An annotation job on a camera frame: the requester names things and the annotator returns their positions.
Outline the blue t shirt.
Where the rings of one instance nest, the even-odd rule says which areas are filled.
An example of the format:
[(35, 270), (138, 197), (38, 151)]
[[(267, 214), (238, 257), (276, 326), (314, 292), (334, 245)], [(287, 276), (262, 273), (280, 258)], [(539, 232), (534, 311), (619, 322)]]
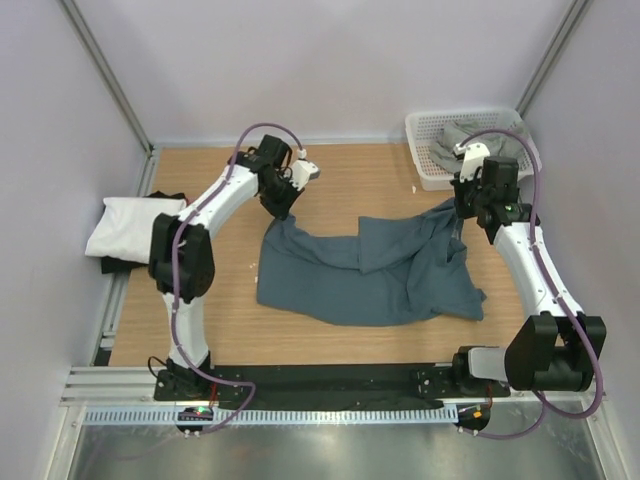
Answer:
[(257, 301), (337, 326), (389, 327), (484, 317), (469, 274), (464, 222), (448, 199), (404, 219), (362, 216), (354, 236), (320, 237), (294, 216), (264, 235)]

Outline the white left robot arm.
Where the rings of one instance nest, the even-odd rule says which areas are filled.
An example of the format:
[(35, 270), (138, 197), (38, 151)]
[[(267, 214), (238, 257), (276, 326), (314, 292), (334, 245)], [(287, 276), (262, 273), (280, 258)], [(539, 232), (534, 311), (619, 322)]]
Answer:
[(253, 198), (273, 218), (285, 219), (318, 174), (302, 145), (266, 135), (256, 147), (235, 149), (218, 179), (191, 205), (155, 218), (148, 271), (167, 308), (171, 341), (157, 397), (199, 400), (214, 382), (204, 332), (204, 298), (215, 277), (213, 238)]

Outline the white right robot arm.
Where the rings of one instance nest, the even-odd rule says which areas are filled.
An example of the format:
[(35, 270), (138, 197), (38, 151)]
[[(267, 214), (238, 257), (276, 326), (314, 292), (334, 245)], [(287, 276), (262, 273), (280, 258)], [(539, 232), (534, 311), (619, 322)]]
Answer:
[(519, 200), (516, 160), (490, 155), (474, 144), (455, 174), (454, 202), (474, 218), (504, 259), (525, 313), (508, 347), (471, 347), (450, 372), (452, 387), (472, 396), (487, 380), (519, 391), (582, 392), (594, 378), (591, 354), (602, 351), (606, 327), (588, 316), (566, 290), (544, 245), (531, 205)]

